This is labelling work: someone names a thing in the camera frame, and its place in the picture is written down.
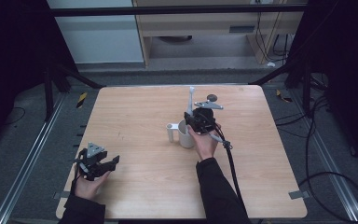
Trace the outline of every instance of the table top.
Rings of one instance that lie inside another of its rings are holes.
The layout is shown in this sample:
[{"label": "table top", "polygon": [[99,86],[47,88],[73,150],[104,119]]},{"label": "table top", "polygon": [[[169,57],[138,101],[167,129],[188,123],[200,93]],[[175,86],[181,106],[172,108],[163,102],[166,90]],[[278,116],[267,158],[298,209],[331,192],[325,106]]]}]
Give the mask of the table top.
[{"label": "table top", "polygon": [[[223,110],[214,110],[231,142],[242,198],[250,218],[296,218],[307,214],[302,199],[289,192],[298,186],[263,90],[259,86],[194,86],[193,102],[208,94]],[[102,146],[117,169],[96,201],[106,204],[106,218],[205,218],[196,174],[197,152],[168,140],[166,125],[183,119],[189,86],[110,87],[100,90],[79,150],[88,142]],[[233,185],[227,153],[214,155]],[[73,170],[64,190],[69,191]],[[57,217],[66,199],[61,198]]]}]

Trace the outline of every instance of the hand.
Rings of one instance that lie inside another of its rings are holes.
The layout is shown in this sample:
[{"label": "hand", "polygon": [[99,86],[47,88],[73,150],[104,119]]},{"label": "hand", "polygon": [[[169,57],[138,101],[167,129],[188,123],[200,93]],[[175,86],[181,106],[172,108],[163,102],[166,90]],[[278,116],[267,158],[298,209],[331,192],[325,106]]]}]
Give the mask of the hand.
[{"label": "hand", "polygon": [[[217,141],[212,139],[212,137],[205,133],[205,134],[198,134],[195,133],[194,130],[191,128],[190,125],[187,125],[188,133],[193,137],[194,142],[196,144],[197,153],[200,156],[200,159],[203,161],[208,158],[212,158],[214,152],[216,151]],[[217,135],[216,131],[213,130],[210,134]]]},{"label": "hand", "polygon": [[83,178],[83,176],[80,176],[76,182],[75,196],[79,198],[93,200],[95,195],[97,194],[98,188],[106,181],[110,173],[111,172],[108,171],[94,181],[89,181]]}]

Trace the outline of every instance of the sleeve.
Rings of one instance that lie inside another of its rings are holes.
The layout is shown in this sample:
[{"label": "sleeve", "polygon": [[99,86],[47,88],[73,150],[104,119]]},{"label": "sleeve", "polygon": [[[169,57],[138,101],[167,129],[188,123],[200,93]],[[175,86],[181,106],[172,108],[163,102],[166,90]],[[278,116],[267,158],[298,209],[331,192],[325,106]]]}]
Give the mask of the sleeve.
[{"label": "sleeve", "polygon": [[251,224],[215,158],[197,163],[200,193],[208,224]]},{"label": "sleeve", "polygon": [[59,224],[103,224],[105,205],[69,195]]}]

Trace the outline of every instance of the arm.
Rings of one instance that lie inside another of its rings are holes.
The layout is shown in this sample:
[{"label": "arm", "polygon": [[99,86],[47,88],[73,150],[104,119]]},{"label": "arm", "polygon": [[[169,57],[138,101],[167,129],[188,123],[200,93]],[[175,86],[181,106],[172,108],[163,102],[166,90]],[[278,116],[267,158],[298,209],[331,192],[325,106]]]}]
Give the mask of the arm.
[{"label": "arm", "polygon": [[188,132],[193,136],[201,160],[197,163],[197,176],[208,223],[250,224],[251,221],[242,209],[237,194],[213,157],[217,142],[208,134],[195,133],[190,126],[188,126]]},{"label": "arm", "polygon": [[68,197],[59,224],[103,224],[105,205],[96,203],[93,199],[109,174],[110,172],[106,172],[95,181],[88,181],[80,176],[76,181],[75,195]]}]

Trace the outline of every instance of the wall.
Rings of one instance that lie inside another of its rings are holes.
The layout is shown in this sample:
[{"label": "wall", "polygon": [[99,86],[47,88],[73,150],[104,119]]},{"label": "wall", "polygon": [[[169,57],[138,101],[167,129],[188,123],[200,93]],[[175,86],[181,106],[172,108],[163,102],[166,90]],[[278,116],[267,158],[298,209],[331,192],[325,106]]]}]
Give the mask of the wall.
[{"label": "wall", "polygon": [[[51,8],[132,7],[131,0],[48,0]],[[143,63],[134,16],[56,18],[77,64]]]}]

